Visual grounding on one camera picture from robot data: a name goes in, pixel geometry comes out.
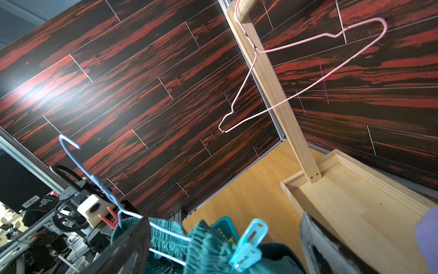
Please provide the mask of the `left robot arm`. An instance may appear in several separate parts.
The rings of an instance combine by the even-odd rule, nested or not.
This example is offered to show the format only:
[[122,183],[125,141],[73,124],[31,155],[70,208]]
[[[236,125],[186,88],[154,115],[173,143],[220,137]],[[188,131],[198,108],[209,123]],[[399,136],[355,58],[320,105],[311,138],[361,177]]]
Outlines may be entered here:
[[23,223],[27,227],[37,224],[47,214],[51,214],[50,224],[59,232],[49,230],[44,224],[31,236],[36,238],[30,244],[30,248],[48,252],[49,247],[58,253],[68,250],[65,237],[68,232],[75,232],[84,239],[85,245],[94,252],[103,252],[109,245],[107,236],[92,229],[85,234],[83,231],[90,228],[90,224],[83,215],[79,213],[79,205],[92,194],[101,195],[98,187],[80,177],[73,170],[56,164],[50,166],[50,170],[61,181],[68,185],[68,188],[59,196],[46,195],[32,204],[25,213]]

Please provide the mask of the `green shorts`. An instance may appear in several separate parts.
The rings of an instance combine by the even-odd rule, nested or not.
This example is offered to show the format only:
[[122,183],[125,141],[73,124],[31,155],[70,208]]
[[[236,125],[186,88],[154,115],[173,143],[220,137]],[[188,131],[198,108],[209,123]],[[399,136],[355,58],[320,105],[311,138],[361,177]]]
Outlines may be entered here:
[[[237,246],[223,238],[218,230],[201,220],[190,231],[177,222],[150,218],[150,221],[182,236],[191,238],[185,242],[156,228],[151,229],[151,247],[182,260],[182,266],[172,260],[150,253],[145,266],[146,274],[235,274],[237,270],[230,260]],[[244,272],[246,274],[304,274],[303,264],[294,252],[281,243],[259,245],[262,258]]]

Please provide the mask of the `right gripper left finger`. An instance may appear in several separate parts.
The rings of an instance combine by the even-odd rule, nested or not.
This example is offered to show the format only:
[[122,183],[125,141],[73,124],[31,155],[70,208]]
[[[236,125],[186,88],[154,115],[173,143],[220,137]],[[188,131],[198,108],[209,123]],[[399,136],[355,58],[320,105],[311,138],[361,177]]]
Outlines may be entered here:
[[142,274],[148,263],[151,226],[139,219],[109,246],[82,274]]

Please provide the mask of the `pink wire hanger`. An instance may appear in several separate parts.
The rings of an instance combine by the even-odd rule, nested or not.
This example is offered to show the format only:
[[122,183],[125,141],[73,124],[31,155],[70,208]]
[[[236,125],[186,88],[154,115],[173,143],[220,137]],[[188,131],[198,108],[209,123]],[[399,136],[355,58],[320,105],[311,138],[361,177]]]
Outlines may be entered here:
[[347,27],[343,27],[342,30],[337,33],[337,34],[332,34],[332,33],[322,33],[322,34],[318,34],[315,35],[313,37],[304,39],[304,40],[300,40],[294,43],[290,43],[287,45],[283,45],[283,46],[279,46],[279,47],[274,47],[271,49],[265,49],[262,50],[260,46],[257,46],[256,43],[254,42],[254,39],[252,39],[247,33],[246,31],[248,30],[247,27],[245,27],[243,25],[243,23],[241,22],[241,20],[243,19],[243,16],[239,15],[240,12],[240,1],[236,1],[236,4],[234,6],[228,6],[227,8],[227,15],[229,15],[231,17],[231,22],[229,23],[230,26],[233,26],[233,24],[237,24],[237,28],[238,30],[242,30],[244,32],[244,38],[243,41],[244,42],[249,42],[249,53],[251,54],[251,59],[250,59],[250,66],[249,66],[249,72],[252,73],[255,71],[255,65],[257,64],[261,64],[261,57],[262,56],[267,56],[269,53],[274,53],[277,51],[284,51],[286,50],[290,55],[292,55],[293,57],[296,58],[301,58],[301,57],[307,57],[307,56],[311,56],[311,52],[310,50],[318,50],[318,52],[322,52],[323,50],[328,50],[329,47],[328,46],[317,46],[316,45],[316,40],[320,40],[322,38],[331,38],[331,39],[335,39],[337,40],[339,37],[343,36],[345,34],[345,32],[347,32],[348,30],[352,30],[354,28],[360,27],[360,26],[364,26],[373,22],[378,22],[380,24],[382,24],[382,32],[379,34],[379,36],[377,36],[373,41],[371,41],[368,45],[366,45],[365,47],[363,47],[362,49],[360,49],[357,53],[355,53],[354,55],[352,55],[350,58],[348,58],[346,61],[344,61],[343,63],[341,63],[339,66],[335,67],[334,69],[332,69],[332,71],[328,72],[327,74],[324,74],[321,76],[321,78],[317,81],[315,81],[314,83],[310,84],[310,86],[304,88],[303,90],[298,92],[298,95],[301,95],[302,93],[310,90],[312,87],[314,87],[316,84],[321,83],[322,81],[324,81],[326,78],[328,78],[329,76],[331,76],[333,73],[335,73],[337,70],[339,70],[341,67],[343,67],[344,65],[346,65],[347,63],[349,63],[351,60],[353,60],[355,57],[357,57],[359,54],[363,53],[364,51],[366,51],[367,49],[369,49],[371,46],[373,46],[375,43],[377,43],[377,41],[379,41],[380,39],[382,39],[385,34],[388,31],[388,24],[386,22],[385,19],[381,18],[381,17],[375,17],[375,18],[371,18],[365,21],[361,21],[358,22],[356,24],[347,26]]

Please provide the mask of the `light blue clothespin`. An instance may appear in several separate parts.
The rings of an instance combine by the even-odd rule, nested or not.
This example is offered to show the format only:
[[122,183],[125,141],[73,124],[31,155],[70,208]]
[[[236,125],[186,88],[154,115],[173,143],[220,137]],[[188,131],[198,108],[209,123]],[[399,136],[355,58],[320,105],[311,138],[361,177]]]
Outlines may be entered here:
[[235,271],[243,273],[262,259],[262,252],[258,246],[268,234],[268,230],[269,227],[263,220],[252,220],[240,237],[229,261]]

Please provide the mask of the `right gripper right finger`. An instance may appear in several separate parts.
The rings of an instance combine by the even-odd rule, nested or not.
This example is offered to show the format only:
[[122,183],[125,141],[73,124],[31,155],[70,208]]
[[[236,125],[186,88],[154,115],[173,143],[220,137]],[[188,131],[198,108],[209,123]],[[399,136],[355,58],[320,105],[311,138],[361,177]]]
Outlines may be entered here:
[[302,215],[300,240],[310,274],[376,274],[309,213]]

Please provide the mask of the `blue wire hanger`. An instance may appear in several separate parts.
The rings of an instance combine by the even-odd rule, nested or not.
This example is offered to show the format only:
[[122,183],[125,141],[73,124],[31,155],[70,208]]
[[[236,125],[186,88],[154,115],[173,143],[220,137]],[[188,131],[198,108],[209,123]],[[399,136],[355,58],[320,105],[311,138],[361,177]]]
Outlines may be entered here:
[[[72,145],[76,149],[80,149],[80,146],[77,143],[73,142],[71,139],[64,135],[59,136],[59,142],[67,155],[70,157],[70,159],[80,168],[81,171],[84,172],[86,176],[88,176],[95,183],[97,187],[100,188],[100,190],[110,200],[110,203],[116,205],[116,207],[119,209],[119,212],[116,215],[117,220],[122,220],[122,215],[124,213],[133,218],[144,218],[138,213],[127,210],[124,205],[117,199],[117,197],[111,192],[111,190],[106,188],[97,177],[91,174],[82,164],[79,163],[79,161],[75,159],[72,151],[68,148],[68,146]],[[183,232],[183,229],[176,227],[177,223],[175,221],[164,221],[158,218],[149,218],[148,225],[152,229],[155,229],[158,232],[162,232],[168,236],[175,237],[182,242],[190,242],[189,237],[186,235],[185,232]],[[151,253],[153,256],[157,255],[161,259],[165,258],[167,261],[170,262],[168,263],[167,261],[149,261],[146,262],[144,266],[139,265],[138,268],[132,271],[133,274],[179,274],[183,272],[184,267],[186,266],[186,262],[178,259],[175,255],[170,255],[165,253],[164,251],[159,251],[157,247],[153,248],[152,250],[148,250],[147,252]]]

